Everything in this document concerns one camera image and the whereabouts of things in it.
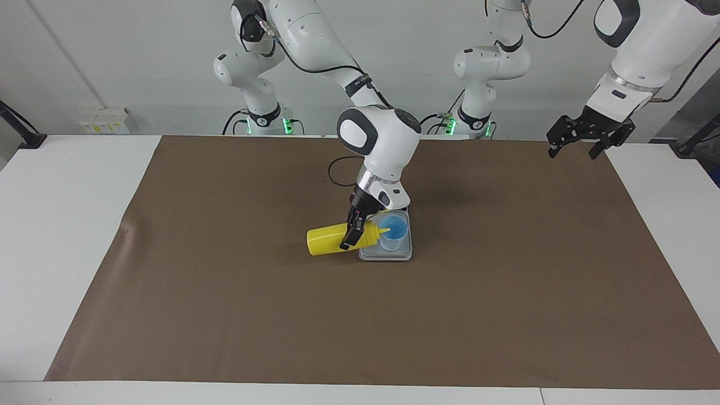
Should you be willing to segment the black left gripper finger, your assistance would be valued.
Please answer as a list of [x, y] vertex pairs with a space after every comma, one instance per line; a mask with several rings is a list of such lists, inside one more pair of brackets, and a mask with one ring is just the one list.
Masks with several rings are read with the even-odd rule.
[[554, 159], [560, 150], [571, 143], [583, 140], [583, 130], [586, 122], [579, 119], [572, 119], [563, 115], [553, 124], [547, 132], [548, 156]]
[[622, 124], [611, 133], [602, 132], [598, 141], [591, 147], [588, 156], [597, 159], [605, 150], [612, 147], [622, 146], [635, 130], [635, 124]]

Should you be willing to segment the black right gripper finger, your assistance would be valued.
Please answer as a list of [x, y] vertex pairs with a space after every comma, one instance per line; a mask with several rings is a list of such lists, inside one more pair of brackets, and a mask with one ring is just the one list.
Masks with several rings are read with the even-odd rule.
[[365, 230], [365, 224], [363, 224], [363, 222], [348, 222], [345, 235], [340, 241], [340, 249], [348, 251], [357, 246], [360, 238], [363, 236], [363, 230]]

